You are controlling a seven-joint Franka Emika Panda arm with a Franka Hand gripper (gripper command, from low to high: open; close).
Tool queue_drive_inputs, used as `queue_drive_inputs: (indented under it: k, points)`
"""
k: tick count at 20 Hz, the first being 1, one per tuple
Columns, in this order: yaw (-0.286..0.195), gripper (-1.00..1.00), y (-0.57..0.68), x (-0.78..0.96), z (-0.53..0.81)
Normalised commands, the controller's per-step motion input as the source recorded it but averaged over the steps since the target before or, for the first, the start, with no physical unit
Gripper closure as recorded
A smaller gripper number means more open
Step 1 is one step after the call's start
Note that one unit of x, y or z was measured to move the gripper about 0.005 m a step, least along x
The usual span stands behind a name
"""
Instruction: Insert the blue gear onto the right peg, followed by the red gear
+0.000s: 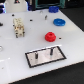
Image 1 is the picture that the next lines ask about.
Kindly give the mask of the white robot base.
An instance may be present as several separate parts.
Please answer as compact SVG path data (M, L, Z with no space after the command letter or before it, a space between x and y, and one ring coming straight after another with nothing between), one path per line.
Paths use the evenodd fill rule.
M6 0L5 9L7 13L24 12L27 10L25 0Z

